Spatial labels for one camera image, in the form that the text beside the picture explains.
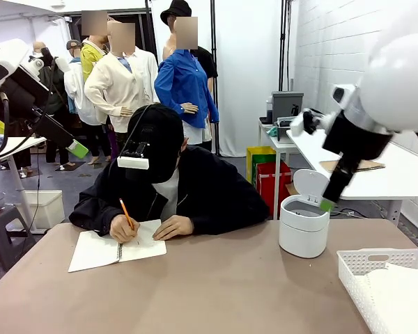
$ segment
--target zipper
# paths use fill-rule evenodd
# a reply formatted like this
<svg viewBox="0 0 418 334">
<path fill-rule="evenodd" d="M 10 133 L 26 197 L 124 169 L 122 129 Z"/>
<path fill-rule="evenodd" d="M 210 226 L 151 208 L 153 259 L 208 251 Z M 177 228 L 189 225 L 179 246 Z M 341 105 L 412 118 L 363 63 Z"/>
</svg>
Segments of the zipper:
<svg viewBox="0 0 418 334">
<path fill-rule="evenodd" d="M 148 217 L 150 216 L 150 213 L 152 212 L 152 208 L 153 208 L 153 205 L 155 204 L 155 201 L 156 201 L 157 197 L 158 197 L 158 193 L 155 194 L 155 199 L 153 200 L 153 203 L 150 206 L 150 210 L 148 210 L 148 214 L 147 214 L 146 220 L 148 220 Z"/>
<path fill-rule="evenodd" d="M 176 207 L 178 207 L 182 202 L 184 202 L 186 198 L 187 198 L 187 195 L 176 205 Z"/>
</svg>

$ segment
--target pencil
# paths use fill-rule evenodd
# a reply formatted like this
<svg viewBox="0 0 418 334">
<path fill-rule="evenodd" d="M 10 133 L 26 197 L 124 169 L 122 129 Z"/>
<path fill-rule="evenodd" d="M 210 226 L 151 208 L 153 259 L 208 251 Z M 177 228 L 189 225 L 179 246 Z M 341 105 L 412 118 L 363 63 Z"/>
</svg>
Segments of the pencil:
<svg viewBox="0 0 418 334">
<path fill-rule="evenodd" d="M 133 223 L 132 223 L 132 219 L 130 219 L 130 216 L 128 215 L 128 212 L 127 212 L 127 209 L 125 208 L 123 199 L 122 198 L 119 198 L 119 202 L 121 202 L 121 206 L 123 207 L 124 215 L 127 218 L 128 225 L 130 225 L 130 228 L 132 230 L 134 230 L 134 226 L 133 226 Z"/>
</svg>

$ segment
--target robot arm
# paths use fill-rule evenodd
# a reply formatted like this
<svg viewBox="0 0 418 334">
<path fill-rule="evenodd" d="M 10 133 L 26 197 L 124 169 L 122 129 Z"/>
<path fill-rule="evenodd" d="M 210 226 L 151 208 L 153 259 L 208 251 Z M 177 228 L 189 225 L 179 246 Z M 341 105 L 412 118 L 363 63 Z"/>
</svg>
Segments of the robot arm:
<svg viewBox="0 0 418 334">
<path fill-rule="evenodd" d="M 78 157 L 85 156 L 88 150 L 42 110 L 47 103 L 49 91 L 39 82 L 39 69 L 56 61 L 61 70 L 68 71 L 68 64 L 59 58 L 54 59 L 48 49 L 42 51 L 43 57 L 31 57 L 26 62 L 24 58 L 28 50 L 28 46 L 21 40 L 0 43 L 0 120 L 7 122 L 8 110 L 11 117 L 25 119 L 34 132 L 69 149 Z"/>
<path fill-rule="evenodd" d="M 333 98 L 340 112 L 305 111 L 291 125 L 295 136 L 325 129 L 323 148 L 341 154 L 323 194 L 325 210 L 337 202 L 361 160 L 378 158 L 395 133 L 418 133 L 418 2 L 381 33 L 359 83 L 336 87 Z"/>
</svg>

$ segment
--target spiral binding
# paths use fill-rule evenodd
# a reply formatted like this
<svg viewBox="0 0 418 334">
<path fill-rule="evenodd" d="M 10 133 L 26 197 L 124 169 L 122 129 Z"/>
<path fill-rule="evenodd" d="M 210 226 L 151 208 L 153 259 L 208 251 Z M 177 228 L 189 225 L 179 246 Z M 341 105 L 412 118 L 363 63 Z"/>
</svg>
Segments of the spiral binding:
<svg viewBox="0 0 418 334">
<path fill-rule="evenodd" d="M 118 244 L 118 261 L 120 261 L 123 258 L 123 245 Z"/>
</svg>

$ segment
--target stool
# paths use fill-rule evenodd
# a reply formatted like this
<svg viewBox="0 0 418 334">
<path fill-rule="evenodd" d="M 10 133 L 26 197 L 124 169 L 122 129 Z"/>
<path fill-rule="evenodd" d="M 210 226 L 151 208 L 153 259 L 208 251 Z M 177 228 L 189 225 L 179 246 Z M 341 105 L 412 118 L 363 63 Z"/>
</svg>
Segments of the stool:
<svg viewBox="0 0 418 334">
<path fill-rule="evenodd" d="M 25 231 L 7 231 L 6 225 L 14 219 L 18 219 L 20 221 Z M 11 242 L 11 237 L 25 237 L 26 239 L 22 242 L 23 246 L 14 246 Z M 29 228 L 19 210 L 14 205 L 6 204 L 3 210 L 0 211 L 0 262 L 3 269 L 11 269 L 11 267 L 18 261 L 18 257 L 35 244 L 36 240 L 29 232 Z"/>
</svg>

